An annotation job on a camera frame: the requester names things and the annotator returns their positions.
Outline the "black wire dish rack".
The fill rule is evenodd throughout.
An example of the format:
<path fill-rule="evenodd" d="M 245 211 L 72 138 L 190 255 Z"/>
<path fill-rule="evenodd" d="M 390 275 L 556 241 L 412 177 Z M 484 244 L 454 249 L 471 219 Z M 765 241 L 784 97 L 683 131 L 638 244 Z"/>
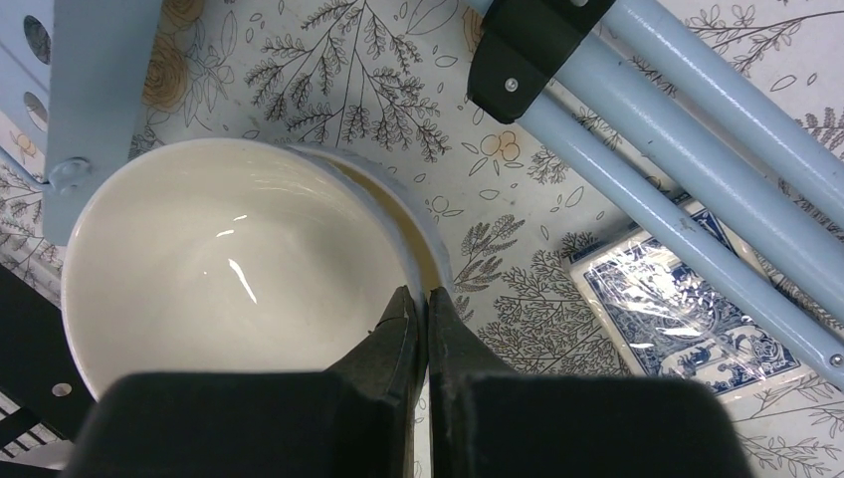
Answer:
<path fill-rule="evenodd" d="M 1 270 L 1 475 L 72 477 L 95 401 L 53 303 Z"/>

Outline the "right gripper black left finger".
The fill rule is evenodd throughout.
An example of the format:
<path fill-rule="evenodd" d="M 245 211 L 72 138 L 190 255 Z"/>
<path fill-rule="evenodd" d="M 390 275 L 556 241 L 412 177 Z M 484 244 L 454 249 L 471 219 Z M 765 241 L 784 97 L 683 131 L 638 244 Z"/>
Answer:
<path fill-rule="evenodd" d="M 409 477 L 421 386 L 415 304 L 316 372 L 145 372 L 87 419 L 67 477 Z"/>

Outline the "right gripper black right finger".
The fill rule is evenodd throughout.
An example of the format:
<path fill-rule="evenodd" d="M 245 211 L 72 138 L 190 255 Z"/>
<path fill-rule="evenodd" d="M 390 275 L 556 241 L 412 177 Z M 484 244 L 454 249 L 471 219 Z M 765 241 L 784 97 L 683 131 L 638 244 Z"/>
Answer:
<path fill-rule="evenodd" d="M 428 303 L 436 477 L 748 477 L 725 409 L 681 379 L 520 374 Z"/>

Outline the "white bowl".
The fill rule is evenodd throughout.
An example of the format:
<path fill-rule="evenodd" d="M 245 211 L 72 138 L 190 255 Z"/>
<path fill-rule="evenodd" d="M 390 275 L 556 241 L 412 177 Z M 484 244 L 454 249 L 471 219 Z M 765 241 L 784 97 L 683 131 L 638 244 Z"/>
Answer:
<path fill-rule="evenodd" d="M 331 163 L 366 189 L 400 230 L 416 261 L 424 290 L 442 287 L 454 292 L 451 261 L 437 224 L 386 166 L 352 151 L 317 143 L 297 143 L 291 149 Z"/>
<path fill-rule="evenodd" d="M 62 313 L 94 397 L 147 371 L 318 370 L 423 297 L 386 211 L 329 161 L 231 138 L 160 147 L 94 193 L 66 251 Z"/>

